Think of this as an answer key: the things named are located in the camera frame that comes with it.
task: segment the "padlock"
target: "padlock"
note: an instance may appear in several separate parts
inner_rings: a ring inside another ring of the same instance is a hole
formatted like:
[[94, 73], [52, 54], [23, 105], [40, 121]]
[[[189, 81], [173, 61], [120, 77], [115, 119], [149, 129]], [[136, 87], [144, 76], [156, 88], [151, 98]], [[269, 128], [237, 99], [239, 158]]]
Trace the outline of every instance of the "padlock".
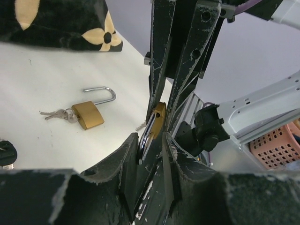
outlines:
[[104, 123], [101, 113], [91, 101], [73, 105], [72, 110], [77, 116], [78, 122], [85, 130]]
[[110, 102], [116, 99], [116, 93], [108, 87], [91, 88], [85, 89], [83, 91], [87, 92], [92, 90], [107, 90], [112, 94], [112, 98], [96, 103], [89, 101], [75, 104], [72, 106], [72, 110], [74, 111], [75, 115], [78, 118], [79, 124], [84, 130], [96, 127], [104, 123], [104, 119], [99, 110], [97, 109], [96, 105]]

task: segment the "cushion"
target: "cushion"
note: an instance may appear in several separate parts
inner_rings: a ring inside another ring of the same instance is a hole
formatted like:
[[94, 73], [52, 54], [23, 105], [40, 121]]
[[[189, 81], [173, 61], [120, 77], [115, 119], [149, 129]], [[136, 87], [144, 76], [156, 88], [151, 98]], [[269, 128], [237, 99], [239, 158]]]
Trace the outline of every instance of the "cushion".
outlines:
[[0, 41], [120, 52], [105, 0], [0, 0]]

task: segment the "basket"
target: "basket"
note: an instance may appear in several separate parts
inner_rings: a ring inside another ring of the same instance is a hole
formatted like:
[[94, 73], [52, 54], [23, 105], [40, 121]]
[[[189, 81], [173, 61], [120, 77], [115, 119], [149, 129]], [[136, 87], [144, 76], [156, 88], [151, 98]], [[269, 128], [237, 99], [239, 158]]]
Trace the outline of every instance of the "basket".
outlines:
[[291, 122], [251, 141], [250, 151], [267, 169], [296, 161], [300, 145], [293, 134], [300, 136], [300, 130]]

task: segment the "purple cable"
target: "purple cable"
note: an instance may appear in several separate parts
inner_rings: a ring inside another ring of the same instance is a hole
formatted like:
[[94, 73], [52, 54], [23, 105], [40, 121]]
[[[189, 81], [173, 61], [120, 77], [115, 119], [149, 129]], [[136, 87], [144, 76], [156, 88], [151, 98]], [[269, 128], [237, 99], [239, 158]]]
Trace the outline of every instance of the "purple cable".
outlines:
[[248, 9], [252, 8], [253, 6], [255, 6], [256, 4], [260, 3], [261, 1], [262, 0], [248, 0], [245, 3], [238, 5], [235, 8], [234, 14], [237, 15], [237, 14], [243, 13], [246, 10], [248, 10]]

